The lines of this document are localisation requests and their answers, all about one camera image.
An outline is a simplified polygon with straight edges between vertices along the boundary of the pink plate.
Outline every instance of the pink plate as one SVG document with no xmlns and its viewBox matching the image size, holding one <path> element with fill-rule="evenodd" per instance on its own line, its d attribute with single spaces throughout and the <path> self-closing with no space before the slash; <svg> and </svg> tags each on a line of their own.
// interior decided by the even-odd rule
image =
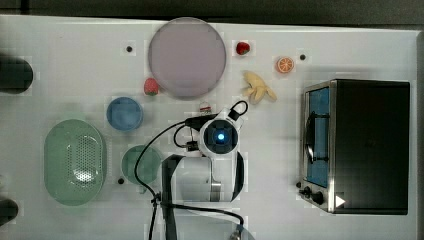
<svg viewBox="0 0 424 240">
<path fill-rule="evenodd" d="M 197 97 L 212 90 L 226 63 L 218 32 L 202 20 L 186 17 L 157 31 L 148 56 L 158 84 L 176 97 Z"/>
</svg>

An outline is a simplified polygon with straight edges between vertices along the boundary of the toaster oven knob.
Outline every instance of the toaster oven knob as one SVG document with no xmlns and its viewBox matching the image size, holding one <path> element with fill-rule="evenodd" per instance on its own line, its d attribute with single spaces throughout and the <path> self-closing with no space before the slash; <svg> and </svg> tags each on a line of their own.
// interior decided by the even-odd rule
<svg viewBox="0 0 424 240">
<path fill-rule="evenodd" d="M 311 189 L 309 187 L 305 187 L 303 190 L 299 190 L 300 194 L 303 194 L 305 198 L 309 198 L 311 196 Z"/>
<path fill-rule="evenodd" d="M 316 202 L 319 205 L 324 203 L 324 196 L 322 195 L 322 192 L 316 192 L 314 194 L 311 194 L 311 197 L 312 201 Z"/>
</svg>

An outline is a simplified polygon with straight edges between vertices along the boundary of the green bowl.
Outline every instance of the green bowl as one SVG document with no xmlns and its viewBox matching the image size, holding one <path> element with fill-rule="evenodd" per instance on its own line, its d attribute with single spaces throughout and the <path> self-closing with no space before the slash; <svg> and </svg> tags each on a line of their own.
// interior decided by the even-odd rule
<svg viewBox="0 0 424 240">
<path fill-rule="evenodd" d="M 134 184 L 140 184 L 134 175 L 135 163 L 141 152 L 144 150 L 144 145 L 139 145 L 130 148 L 122 158 L 122 173 Z M 148 184 L 156 179 L 159 166 L 161 164 L 161 156 L 155 149 L 149 147 L 140 160 L 137 168 L 138 177 L 144 183 Z"/>
</svg>

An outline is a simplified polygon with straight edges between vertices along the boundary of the round plate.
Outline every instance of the round plate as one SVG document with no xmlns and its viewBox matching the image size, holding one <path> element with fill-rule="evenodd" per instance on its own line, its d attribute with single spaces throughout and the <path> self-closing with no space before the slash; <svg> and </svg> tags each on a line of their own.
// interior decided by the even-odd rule
<svg viewBox="0 0 424 240">
<path fill-rule="evenodd" d="M 140 184 L 135 178 L 134 167 L 144 148 L 144 145 L 132 147 L 122 158 L 122 173 L 125 178 L 134 184 Z M 155 149 L 149 147 L 138 164 L 138 177 L 146 184 L 153 182 L 156 179 L 161 161 L 159 153 Z"/>
<path fill-rule="evenodd" d="M 213 89 L 224 73 L 225 45 L 218 32 L 196 18 L 177 18 L 158 30 L 149 47 L 149 65 L 158 84 L 176 97 Z"/>
</svg>

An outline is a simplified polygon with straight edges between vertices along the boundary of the toaster oven door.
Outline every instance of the toaster oven door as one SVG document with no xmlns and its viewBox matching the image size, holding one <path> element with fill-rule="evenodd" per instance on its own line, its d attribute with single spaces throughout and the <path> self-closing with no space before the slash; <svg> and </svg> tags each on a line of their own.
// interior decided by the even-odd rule
<svg viewBox="0 0 424 240">
<path fill-rule="evenodd" d="M 307 92 L 304 130 L 306 181 L 324 188 L 328 186 L 329 116 L 330 89 L 326 87 Z"/>
</svg>

